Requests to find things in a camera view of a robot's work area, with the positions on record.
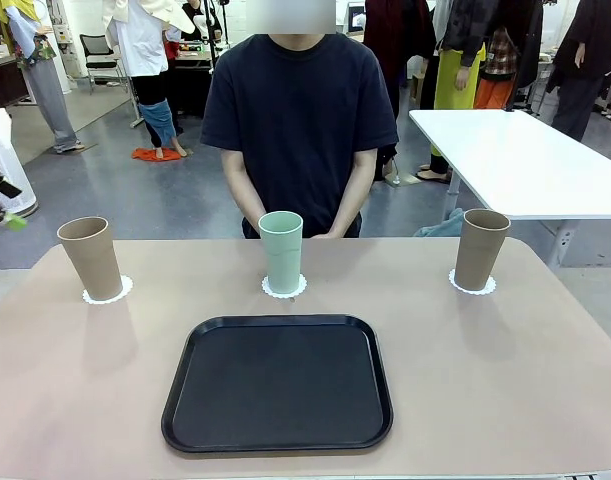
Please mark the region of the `person's right hand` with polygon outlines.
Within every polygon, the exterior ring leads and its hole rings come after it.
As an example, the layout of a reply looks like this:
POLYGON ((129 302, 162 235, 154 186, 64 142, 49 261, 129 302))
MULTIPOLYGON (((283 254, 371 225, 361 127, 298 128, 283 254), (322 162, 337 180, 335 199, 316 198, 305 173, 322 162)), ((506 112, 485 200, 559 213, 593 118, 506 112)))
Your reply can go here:
POLYGON ((259 233, 259 220, 266 214, 266 210, 258 196, 241 197, 237 205, 254 234, 259 233))

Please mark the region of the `person's left hand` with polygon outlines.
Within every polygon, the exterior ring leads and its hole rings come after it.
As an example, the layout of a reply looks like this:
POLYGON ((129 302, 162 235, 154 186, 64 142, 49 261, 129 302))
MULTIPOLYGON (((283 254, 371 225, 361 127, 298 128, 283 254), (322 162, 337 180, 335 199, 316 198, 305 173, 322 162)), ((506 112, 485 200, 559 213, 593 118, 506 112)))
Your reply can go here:
POLYGON ((330 230, 326 233, 319 233, 313 236, 313 239, 341 239, 341 238, 358 238, 360 236, 362 226, 361 213, 357 213, 353 219, 349 215, 339 213, 330 230))

